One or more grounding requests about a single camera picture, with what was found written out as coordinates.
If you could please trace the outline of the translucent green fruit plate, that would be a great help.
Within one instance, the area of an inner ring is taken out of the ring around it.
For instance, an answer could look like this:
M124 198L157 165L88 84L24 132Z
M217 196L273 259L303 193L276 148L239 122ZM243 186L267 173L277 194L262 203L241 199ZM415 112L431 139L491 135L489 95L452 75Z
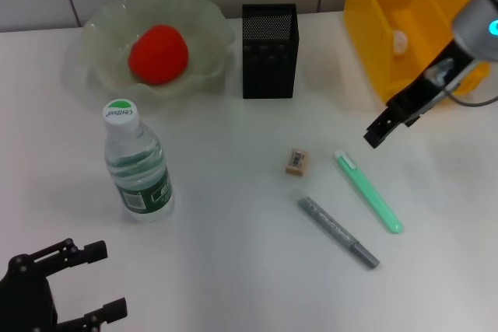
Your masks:
M188 65L167 84L150 86L128 67L132 46L154 26L173 27L184 39ZM166 100L209 91L224 79L226 56L236 36L209 0L116 0L82 28L82 59L114 93L155 95Z

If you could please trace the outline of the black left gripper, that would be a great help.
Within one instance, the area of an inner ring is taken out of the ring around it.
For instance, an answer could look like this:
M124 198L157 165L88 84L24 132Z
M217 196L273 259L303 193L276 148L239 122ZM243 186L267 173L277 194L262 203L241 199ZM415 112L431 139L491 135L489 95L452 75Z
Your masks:
M0 280L0 332L55 332L58 314L50 285L40 270L64 270L107 258L103 240L79 249L73 239L32 254L20 254L9 261ZM57 325L57 332L100 332L103 323L128 316L125 298L103 305L81 318Z

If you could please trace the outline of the grey glitter marker pen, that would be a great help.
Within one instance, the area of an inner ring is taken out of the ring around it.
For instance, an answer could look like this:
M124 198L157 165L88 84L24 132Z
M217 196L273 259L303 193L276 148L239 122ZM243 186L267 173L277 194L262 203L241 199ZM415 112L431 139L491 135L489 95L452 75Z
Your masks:
M366 267L375 269L380 264L380 261L354 235L332 218L310 196L296 190L291 193L291 198L318 226L352 255L356 256Z

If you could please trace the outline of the clear water bottle green label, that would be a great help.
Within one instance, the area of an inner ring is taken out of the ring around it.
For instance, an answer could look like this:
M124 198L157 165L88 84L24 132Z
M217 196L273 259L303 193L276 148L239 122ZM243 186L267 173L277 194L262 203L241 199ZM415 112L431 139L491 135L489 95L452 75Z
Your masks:
M168 216L174 208L173 188L156 133L127 99L107 103L103 120L104 159L125 210L138 222Z

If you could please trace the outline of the beige eraser with barcode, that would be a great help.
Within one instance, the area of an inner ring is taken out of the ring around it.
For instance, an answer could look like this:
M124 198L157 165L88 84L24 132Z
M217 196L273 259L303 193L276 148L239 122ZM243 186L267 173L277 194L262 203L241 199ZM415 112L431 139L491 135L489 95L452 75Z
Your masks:
M309 161L308 152L302 149L292 149L287 159L285 171L294 176L303 176Z

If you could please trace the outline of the white paper ball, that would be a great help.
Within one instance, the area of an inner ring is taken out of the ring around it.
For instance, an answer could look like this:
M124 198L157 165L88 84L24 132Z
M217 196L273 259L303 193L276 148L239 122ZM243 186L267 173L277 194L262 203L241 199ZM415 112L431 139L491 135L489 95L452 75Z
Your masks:
M393 53L395 56L405 54L409 47L409 39L406 33L401 30L392 31Z

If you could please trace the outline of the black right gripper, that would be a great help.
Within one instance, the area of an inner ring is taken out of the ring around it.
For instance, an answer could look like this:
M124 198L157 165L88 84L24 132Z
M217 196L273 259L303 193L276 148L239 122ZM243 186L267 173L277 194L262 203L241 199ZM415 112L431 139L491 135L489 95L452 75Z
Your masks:
M364 139L376 149L398 125L411 127L446 93L454 92L477 64L452 40L407 87L388 100L386 109L366 129Z

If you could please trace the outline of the red tomato toy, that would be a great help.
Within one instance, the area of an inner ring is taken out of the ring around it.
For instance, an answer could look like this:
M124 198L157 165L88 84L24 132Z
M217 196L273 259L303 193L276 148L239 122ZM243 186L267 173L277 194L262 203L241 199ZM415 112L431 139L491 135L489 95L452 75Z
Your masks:
M189 51L180 33L168 25L146 31L132 46L128 67L150 86L167 84L188 66Z

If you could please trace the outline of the black mesh pen holder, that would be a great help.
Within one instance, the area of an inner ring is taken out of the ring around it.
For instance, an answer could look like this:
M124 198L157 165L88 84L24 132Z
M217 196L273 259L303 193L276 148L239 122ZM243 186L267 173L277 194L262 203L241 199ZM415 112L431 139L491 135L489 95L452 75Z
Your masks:
M299 41L294 3L242 7L243 98L293 97Z

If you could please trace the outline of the green pen with white clip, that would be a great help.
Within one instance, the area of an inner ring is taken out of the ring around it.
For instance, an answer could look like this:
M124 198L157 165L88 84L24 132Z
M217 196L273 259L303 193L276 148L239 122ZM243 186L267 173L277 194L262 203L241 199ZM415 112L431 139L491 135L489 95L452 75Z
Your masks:
M385 229L392 234L402 233L403 224L355 162L340 150L335 151L334 158L346 179L382 222Z

